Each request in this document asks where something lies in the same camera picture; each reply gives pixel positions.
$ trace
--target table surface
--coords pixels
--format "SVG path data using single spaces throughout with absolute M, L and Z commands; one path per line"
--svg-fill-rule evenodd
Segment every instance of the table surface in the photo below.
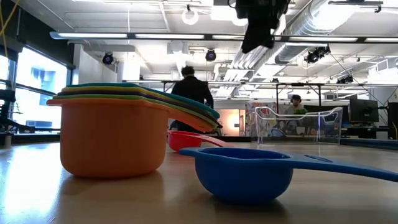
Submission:
M 398 172 L 398 153 L 347 146 L 236 144 L 302 152 Z M 193 158 L 170 149 L 154 173 L 127 180 L 77 179 L 63 170 L 59 144 L 0 149 L 0 223 L 398 223 L 398 183 L 295 170 L 290 187 L 266 206 L 215 199 Z

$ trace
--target man in dark jacket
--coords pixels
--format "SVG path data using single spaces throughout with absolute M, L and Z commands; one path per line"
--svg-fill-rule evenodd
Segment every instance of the man in dark jacket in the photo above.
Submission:
M 206 103 L 210 105 L 211 108 L 214 107 L 213 97 L 210 90 L 205 82 L 202 82 L 195 78 L 195 70 L 192 66 L 186 66 L 181 69 L 183 80 L 177 82 L 172 90 L 172 94 L 183 96 L 191 100 L 195 100 L 199 103 Z M 175 121 L 175 125 L 179 131 L 188 131 L 193 133 L 202 133 L 195 128 L 184 124 L 183 122 Z

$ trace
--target ventilation duct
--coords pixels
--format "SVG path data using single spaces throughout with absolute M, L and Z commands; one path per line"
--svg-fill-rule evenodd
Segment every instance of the ventilation duct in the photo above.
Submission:
M 329 0 L 313 0 L 282 34 L 329 35 L 344 24 L 359 8 L 358 6 L 329 5 L 328 2 Z M 270 78 L 285 68 L 285 66 L 267 64 L 288 64 L 306 49 L 306 46 L 275 44 L 274 48 L 268 50 L 254 67 L 255 74 L 259 74 L 260 77 L 252 81 L 263 82 L 265 78 Z

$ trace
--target dark jacket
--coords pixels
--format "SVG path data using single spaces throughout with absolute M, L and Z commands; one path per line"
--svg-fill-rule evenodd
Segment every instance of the dark jacket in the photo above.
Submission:
M 183 80 L 177 82 L 172 90 L 172 94 L 183 96 L 199 103 L 206 102 L 211 108 L 214 108 L 213 97 L 205 82 L 202 82 L 194 76 L 187 76 Z

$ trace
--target clear plastic bin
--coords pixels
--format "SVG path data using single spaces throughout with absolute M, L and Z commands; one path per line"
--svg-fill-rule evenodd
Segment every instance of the clear plastic bin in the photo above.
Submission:
M 330 111 L 287 115 L 277 114 L 269 107 L 262 106 L 255 108 L 254 114 L 259 144 L 340 144 L 341 107 Z

